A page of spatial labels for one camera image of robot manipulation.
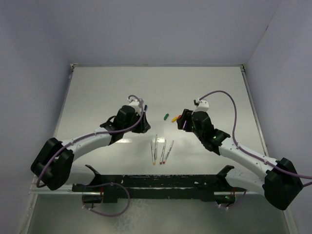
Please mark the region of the white pen yellow end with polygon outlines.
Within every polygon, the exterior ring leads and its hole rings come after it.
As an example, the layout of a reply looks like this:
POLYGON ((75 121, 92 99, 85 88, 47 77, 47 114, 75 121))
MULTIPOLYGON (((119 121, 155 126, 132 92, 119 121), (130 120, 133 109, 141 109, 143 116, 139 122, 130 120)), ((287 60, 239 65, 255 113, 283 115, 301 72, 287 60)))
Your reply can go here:
POLYGON ((152 153, 152 164, 155 165, 156 164, 156 160, 155 160, 155 150, 154 150, 153 141, 151 141, 151 153, 152 153))

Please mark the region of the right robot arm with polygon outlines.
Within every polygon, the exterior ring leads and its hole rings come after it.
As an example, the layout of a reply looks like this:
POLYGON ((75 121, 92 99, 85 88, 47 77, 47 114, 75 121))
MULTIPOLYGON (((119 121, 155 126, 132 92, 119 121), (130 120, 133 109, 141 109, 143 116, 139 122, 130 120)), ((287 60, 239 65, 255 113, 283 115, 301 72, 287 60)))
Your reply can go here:
POLYGON ((293 163, 243 149, 228 133, 213 126, 208 113, 185 109, 177 119, 177 127, 192 132, 210 152, 226 157, 249 170, 242 172, 233 166, 217 178, 223 191, 231 187, 242 188, 262 195, 279 210, 286 210, 302 191, 303 183, 293 163))

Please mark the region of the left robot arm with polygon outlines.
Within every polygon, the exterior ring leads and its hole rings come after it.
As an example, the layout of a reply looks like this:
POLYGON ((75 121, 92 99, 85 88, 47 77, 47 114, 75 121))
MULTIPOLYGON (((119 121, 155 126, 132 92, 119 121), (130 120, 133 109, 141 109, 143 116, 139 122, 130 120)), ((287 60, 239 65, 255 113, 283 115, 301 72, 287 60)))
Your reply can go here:
POLYGON ((127 132, 146 133, 151 128, 146 110, 147 105, 124 105, 115 116, 89 134, 63 141, 54 137, 48 139, 31 165, 32 173, 38 178, 36 186, 54 191, 64 184, 83 184, 89 191, 97 190, 100 174, 90 165, 75 166, 74 161, 120 141, 127 132))

